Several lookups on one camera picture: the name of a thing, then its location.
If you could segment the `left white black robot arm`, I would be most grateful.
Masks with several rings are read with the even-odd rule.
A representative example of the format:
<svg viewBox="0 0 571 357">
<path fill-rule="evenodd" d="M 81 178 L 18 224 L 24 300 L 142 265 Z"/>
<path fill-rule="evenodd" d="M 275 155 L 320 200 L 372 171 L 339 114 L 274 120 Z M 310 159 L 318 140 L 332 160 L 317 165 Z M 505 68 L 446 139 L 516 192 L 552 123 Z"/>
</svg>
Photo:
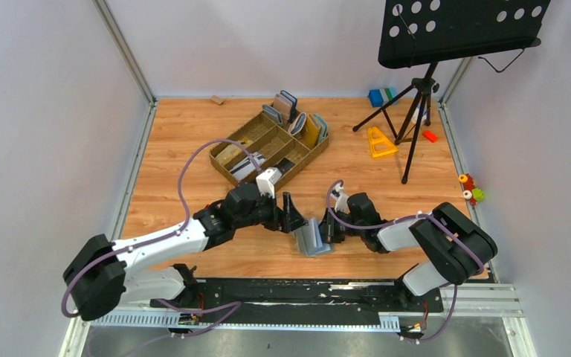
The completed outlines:
<svg viewBox="0 0 571 357">
<path fill-rule="evenodd" d="M 148 268 L 186 254 L 215 248 L 233 239 L 241 228 L 261 225 L 289 234 L 306 224 L 289 193 L 283 206 L 253 183 L 242 183 L 176 225 L 145 236 L 110 241 L 105 234 L 89 238 L 62 274 L 66 290 L 61 312 L 67 318 L 93 321 L 107 315 L 134 295 L 171 300 L 187 284 L 187 275 L 172 271 L 173 289 L 139 289 L 137 280 Z"/>
</svg>

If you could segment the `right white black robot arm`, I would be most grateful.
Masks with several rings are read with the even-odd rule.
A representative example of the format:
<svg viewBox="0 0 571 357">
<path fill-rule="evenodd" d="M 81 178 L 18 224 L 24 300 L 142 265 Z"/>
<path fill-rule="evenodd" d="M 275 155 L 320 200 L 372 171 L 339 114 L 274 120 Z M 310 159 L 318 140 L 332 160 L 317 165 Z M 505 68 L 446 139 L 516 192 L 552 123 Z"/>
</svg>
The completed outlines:
<svg viewBox="0 0 571 357">
<path fill-rule="evenodd" d="M 476 274 L 498 253 L 495 241 L 449 202 L 429 213 L 394 220 L 382 219 L 365 193 L 342 195 L 341 209 L 328 208 L 319 224 L 323 242 L 338 243 L 360 237 L 379 254 L 420 248 L 426 261 L 399 278 L 406 295 L 420 297 L 446 285 L 459 286 Z"/>
</svg>

